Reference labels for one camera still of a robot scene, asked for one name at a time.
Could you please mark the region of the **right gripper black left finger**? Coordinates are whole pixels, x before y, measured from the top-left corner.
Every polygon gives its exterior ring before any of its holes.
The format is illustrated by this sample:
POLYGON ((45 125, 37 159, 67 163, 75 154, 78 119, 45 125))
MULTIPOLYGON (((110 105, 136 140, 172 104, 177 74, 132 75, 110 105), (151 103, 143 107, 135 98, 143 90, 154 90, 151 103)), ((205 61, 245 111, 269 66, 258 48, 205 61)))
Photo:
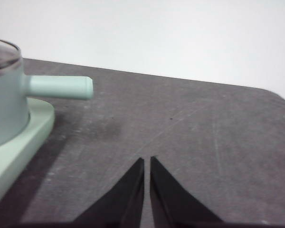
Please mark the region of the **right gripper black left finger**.
POLYGON ((79 225, 139 225, 144 200, 144 160, 139 158, 121 179, 74 221, 79 225))

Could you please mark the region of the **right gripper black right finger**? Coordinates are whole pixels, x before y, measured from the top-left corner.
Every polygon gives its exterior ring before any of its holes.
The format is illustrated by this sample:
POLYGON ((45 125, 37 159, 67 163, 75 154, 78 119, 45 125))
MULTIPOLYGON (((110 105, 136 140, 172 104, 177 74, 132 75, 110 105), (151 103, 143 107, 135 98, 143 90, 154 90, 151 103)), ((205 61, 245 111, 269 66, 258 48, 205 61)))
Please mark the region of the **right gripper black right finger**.
POLYGON ((150 198, 155 225, 222 223, 222 219, 185 190, 155 156, 150 162, 150 198))

